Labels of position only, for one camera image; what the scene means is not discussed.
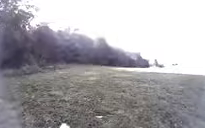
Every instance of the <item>sky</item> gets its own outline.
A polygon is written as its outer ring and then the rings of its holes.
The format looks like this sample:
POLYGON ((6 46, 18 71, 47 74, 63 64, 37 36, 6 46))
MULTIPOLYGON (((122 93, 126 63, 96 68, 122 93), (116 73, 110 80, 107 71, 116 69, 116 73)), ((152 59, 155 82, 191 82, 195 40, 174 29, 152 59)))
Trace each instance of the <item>sky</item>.
POLYGON ((164 64, 204 66, 205 0, 35 0, 35 22, 79 28, 92 38, 164 64))

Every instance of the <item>dry grass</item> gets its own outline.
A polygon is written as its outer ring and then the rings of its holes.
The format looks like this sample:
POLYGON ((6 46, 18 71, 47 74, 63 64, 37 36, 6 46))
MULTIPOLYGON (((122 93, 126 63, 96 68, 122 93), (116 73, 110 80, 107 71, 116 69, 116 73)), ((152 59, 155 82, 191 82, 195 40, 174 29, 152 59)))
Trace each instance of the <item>dry grass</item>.
POLYGON ((27 128, 187 128, 204 79, 76 65, 8 82, 27 128))

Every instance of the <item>grassy field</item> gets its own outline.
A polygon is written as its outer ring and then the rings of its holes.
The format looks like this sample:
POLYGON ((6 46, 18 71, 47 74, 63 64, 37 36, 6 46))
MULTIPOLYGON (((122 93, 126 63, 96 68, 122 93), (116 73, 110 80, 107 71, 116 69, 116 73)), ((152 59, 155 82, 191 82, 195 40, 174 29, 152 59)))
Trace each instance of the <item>grassy field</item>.
POLYGON ((191 128, 204 81, 81 65, 7 77, 27 128, 191 128))

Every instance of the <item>foliage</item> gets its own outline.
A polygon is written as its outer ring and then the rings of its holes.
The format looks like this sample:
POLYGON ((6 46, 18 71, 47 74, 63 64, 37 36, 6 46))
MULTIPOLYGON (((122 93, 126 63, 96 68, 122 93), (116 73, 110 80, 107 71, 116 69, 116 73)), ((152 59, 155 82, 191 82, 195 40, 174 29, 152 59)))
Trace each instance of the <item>foliage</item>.
POLYGON ((31 28, 34 6, 20 0, 0 1, 0 30, 3 30, 1 67, 46 66, 57 63, 82 63, 123 67, 148 67, 140 54, 128 53, 108 45, 104 38, 53 31, 48 26, 31 28))

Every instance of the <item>grass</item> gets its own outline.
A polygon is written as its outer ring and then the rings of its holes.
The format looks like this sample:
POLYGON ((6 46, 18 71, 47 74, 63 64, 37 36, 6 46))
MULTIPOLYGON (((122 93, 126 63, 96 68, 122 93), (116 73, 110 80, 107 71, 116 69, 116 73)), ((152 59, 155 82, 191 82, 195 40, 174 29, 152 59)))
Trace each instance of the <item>grass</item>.
POLYGON ((7 77, 27 128, 190 127, 204 80, 84 65, 7 77))

